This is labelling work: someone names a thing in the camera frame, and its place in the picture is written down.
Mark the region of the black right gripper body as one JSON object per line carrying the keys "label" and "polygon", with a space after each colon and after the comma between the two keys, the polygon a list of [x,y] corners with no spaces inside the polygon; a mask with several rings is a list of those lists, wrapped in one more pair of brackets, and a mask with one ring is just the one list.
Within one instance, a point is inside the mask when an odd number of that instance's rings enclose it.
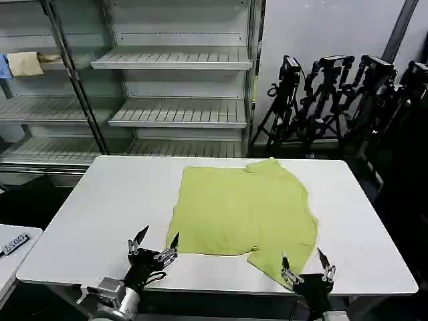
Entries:
{"label": "black right gripper body", "polygon": [[310,316],[323,316],[330,311],[328,296],[333,286],[334,282],[324,279],[322,274],[301,274],[298,283],[293,285],[293,292],[305,299]]}

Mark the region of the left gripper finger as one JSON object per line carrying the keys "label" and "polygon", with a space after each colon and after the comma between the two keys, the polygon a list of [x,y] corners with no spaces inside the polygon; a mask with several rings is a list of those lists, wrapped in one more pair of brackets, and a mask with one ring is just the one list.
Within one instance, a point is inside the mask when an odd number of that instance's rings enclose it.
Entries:
{"label": "left gripper finger", "polygon": [[162,263],[163,265],[169,265],[174,262],[178,257],[177,249],[179,244],[179,232],[173,238],[170,247],[166,250],[156,254],[153,259],[157,262]]}
{"label": "left gripper finger", "polygon": [[144,236],[146,235],[148,228],[149,226],[147,225],[145,228],[140,230],[133,239],[128,240],[128,255],[138,254],[139,245],[144,239]]}

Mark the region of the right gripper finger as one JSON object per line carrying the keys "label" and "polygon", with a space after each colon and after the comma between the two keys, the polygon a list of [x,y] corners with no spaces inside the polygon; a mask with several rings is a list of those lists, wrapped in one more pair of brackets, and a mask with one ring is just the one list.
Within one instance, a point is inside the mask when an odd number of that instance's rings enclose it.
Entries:
{"label": "right gripper finger", "polygon": [[322,264],[322,268],[324,269],[324,273],[322,276],[322,280],[333,280],[336,273],[336,266],[331,265],[327,256],[321,251],[321,249],[317,248],[320,263]]}
{"label": "right gripper finger", "polygon": [[290,262],[286,252],[283,252],[283,255],[282,255],[281,275],[285,280],[285,282],[289,285],[298,285],[303,283],[303,279],[298,274],[295,274],[291,270]]}

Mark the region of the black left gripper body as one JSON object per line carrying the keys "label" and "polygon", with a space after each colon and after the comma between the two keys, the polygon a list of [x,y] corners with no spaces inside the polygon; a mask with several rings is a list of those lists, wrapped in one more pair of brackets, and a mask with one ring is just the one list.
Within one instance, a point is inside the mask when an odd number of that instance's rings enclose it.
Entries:
{"label": "black left gripper body", "polygon": [[144,287],[163,279],[167,273],[165,266],[153,259],[159,252],[150,249],[138,249],[137,255],[128,255],[130,268],[124,277],[124,285],[135,292],[142,292]]}

